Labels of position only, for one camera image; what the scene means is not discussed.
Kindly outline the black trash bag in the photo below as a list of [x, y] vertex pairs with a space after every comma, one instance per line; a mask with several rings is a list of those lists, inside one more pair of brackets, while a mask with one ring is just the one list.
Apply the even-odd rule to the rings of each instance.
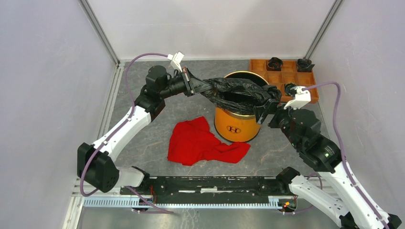
[[250, 79], [205, 79], [211, 89], [202, 92], [216, 107], [237, 115], [253, 115], [254, 107], [262, 106], [269, 99], [280, 101], [282, 94], [274, 85], [260, 86]]

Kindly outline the orange trash bin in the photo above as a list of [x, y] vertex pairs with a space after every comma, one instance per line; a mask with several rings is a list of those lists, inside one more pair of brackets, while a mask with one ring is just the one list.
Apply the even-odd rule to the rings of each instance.
[[[259, 86], [268, 84], [262, 76], [248, 71], [233, 72], [225, 78], [249, 79]], [[217, 133], [229, 142], [249, 142], [258, 135], [261, 125], [256, 123], [254, 115], [239, 115], [217, 107], [214, 127]]]

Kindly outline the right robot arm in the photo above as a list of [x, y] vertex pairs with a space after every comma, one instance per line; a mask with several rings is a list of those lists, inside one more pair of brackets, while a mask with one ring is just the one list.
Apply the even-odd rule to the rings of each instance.
[[338, 195], [332, 197], [311, 184], [297, 170], [287, 167], [276, 177], [276, 189], [282, 195], [292, 193], [305, 199], [332, 219], [341, 229], [397, 229], [401, 220], [397, 215], [381, 209], [357, 181], [341, 150], [320, 133], [321, 122], [313, 111], [285, 109], [269, 99], [253, 108], [257, 123], [268, 115], [271, 128], [279, 128], [296, 149], [304, 163], [327, 181]]

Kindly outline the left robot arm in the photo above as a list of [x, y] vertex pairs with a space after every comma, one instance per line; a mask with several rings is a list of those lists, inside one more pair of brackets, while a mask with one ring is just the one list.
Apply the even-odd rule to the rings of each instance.
[[185, 94], [192, 96], [210, 90], [212, 86], [194, 77], [188, 68], [178, 68], [170, 75], [160, 65], [148, 70], [146, 83], [124, 117], [100, 139], [92, 144], [82, 143], [77, 150], [77, 175], [80, 192], [84, 183], [103, 193], [114, 187], [130, 186], [138, 194], [149, 191], [146, 172], [137, 167], [117, 167], [115, 161], [124, 147], [144, 127], [148, 126], [165, 107], [165, 98]]

